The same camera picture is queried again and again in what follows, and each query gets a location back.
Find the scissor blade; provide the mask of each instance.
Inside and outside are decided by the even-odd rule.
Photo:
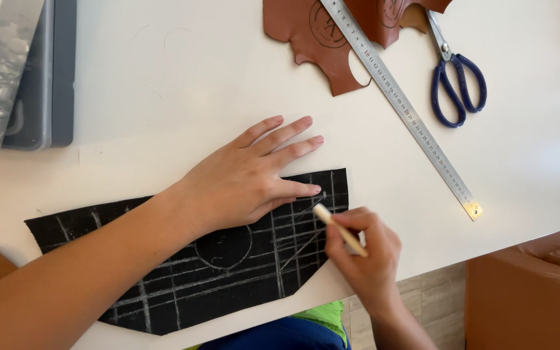
[[[425,9],[427,11],[427,18],[429,19],[429,24],[431,25],[431,33],[436,40],[436,50],[440,53],[440,57],[443,61],[449,61],[452,52],[449,49],[449,45],[444,40],[442,31],[440,30],[440,25],[436,20],[436,13],[430,9]]]

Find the leather scrap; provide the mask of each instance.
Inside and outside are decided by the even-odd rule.
[[[385,49],[399,39],[402,23],[426,32],[426,22],[421,27],[417,15],[420,8],[414,6],[410,17],[402,20],[408,6],[420,4],[442,13],[451,1],[345,0],[345,3],[369,40]],[[366,86],[355,80],[348,62],[351,45],[319,0],[263,0],[262,11],[265,33],[272,39],[290,43],[298,65],[310,62],[319,66],[330,80],[333,96]]]

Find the hand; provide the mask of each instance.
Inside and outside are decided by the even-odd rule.
[[[195,232],[193,238],[222,228],[252,224],[296,197],[321,191],[320,186],[279,177],[289,163],[319,148],[323,144],[321,135],[274,151],[309,128],[312,117],[305,116],[254,143],[283,121],[282,116],[275,116],[252,126],[158,195],[181,219],[184,216]]]
[[[377,316],[398,306],[400,296],[395,280],[401,252],[399,237],[365,207],[335,214],[332,219],[350,230],[365,233],[368,257],[350,255],[338,228],[333,225],[327,227],[325,253],[345,276],[369,314]]]

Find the stamped logo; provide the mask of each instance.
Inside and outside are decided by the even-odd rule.
[[[316,0],[310,9],[309,24],[310,31],[319,44],[337,49],[347,43],[345,36],[319,0]]]
[[[379,20],[386,28],[394,28],[399,24],[401,11],[405,9],[408,0],[377,0]]]

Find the scissors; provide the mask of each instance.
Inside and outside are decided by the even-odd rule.
[[[431,32],[438,47],[437,51],[439,52],[441,58],[440,63],[438,63],[436,69],[434,70],[434,77],[431,83],[431,106],[433,107],[434,113],[436,114],[436,117],[438,117],[440,123],[444,124],[444,126],[448,126],[449,128],[458,128],[462,126],[466,121],[465,110],[468,110],[471,113],[477,113],[478,111],[482,110],[483,107],[485,107],[485,100],[487,99],[487,86],[485,85],[485,78],[483,77],[483,73],[481,73],[481,70],[474,63],[472,63],[472,61],[465,58],[459,53],[455,55],[450,51],[449,45],[447,44],[446,40],[444,40],[442,31],[440,30],[440,26],[436,21],[435,13],[429,9],[427,9],[426,11],[427,18],[429,19],[429,24],[431,25]],[[455,93],[455,90],[453,90],[453,86],[451,86],[449,78],[446,76],[445,66],[448,61],[453,62],[455,70],[457,71],[457,80],[459,81],[459,89],[462,92],[463,104],[459,100],[459,97]],[[478,105],[476,107],[472,105],[471,97],[468,94],[468,86],[466,85],[466,77],[463,73],[462,65],[468,67],[477,78],[479,99]],[[446,93],[457,108],[457,123],[449,122],[442,114],[442,110],[440,109],[440,102],[438,101],[437,96],[440,82],[444,84]]]

